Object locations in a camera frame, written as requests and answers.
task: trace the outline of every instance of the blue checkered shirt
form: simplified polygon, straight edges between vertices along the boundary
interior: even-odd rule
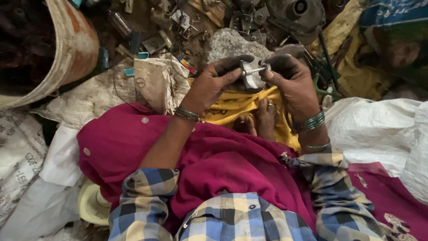
[[[317,234],[294,212],[282,211],[257,193],[226,193],[190,212],[175,237],[162,227],[166,202],[174,195],[178,170],[139,169],[123,182],[123,194],[110,214],[109,241],[381,241],[370,214],[373,204],[352,186],[342,152],[328,149],[289,161],[300,167],[318,211]]]

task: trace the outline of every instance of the yellow cloth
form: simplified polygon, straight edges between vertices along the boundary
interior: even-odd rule
[[[291,129],[285,119],[280,92],[276,86],[256,94],[225,91],[218,101],[211,106],[211,109],[205,111],[204,121],[231,129],[233,122],[239,116],[247,116],[250,111],[256,110],[260,100],[265,97],[268,97],[276,104],[279,114],[279,120],[275,125],[274,131],[276,141],[293,148],[295,151],[300,151],[300,144],[297,140],[298,135],[291,133]]]

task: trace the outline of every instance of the grey stone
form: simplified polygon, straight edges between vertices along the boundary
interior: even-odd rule
[[[226,57],[235,57],[241,54],[250,54],[255,57],[251,63],[253,69],[259,68],[259,60],[265,60],[275,53],[256,42],[246,41],[236,30],[222,28],[215,32],[204,46],[204,65]],[[254,74],[257,86],[263,88],[266,83],[261,81],[258,73]]]

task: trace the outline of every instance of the hand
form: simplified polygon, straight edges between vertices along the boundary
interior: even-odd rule
[[[242,69],[239,67],[241,60],[253,62],[254,57],[240,55],[207,65],[193,83],[180,106],[187,111],[202,115],[218,100],[225,86],[239,79],[242,73]]]
[[[311,72],[293,56],[279,55],[265,61],[271,71],[261,71],[264,80],[276,85],[287,100],[285,107],[296,121],[306,121],[319,111],[318,97]]]

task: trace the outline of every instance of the bare foot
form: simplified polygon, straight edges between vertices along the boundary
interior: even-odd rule
[[[257,115],[257,133],[259,137],[270,142],[275,142],[273,129],[278,118],[279,116],[273,101],[267,98],[262,99],[259,104],[259,114]]]
[[[254,120],[251,116],[238,117],[233,124],[233,129],[240,133],[257,136],[256,128],[254,127]]]

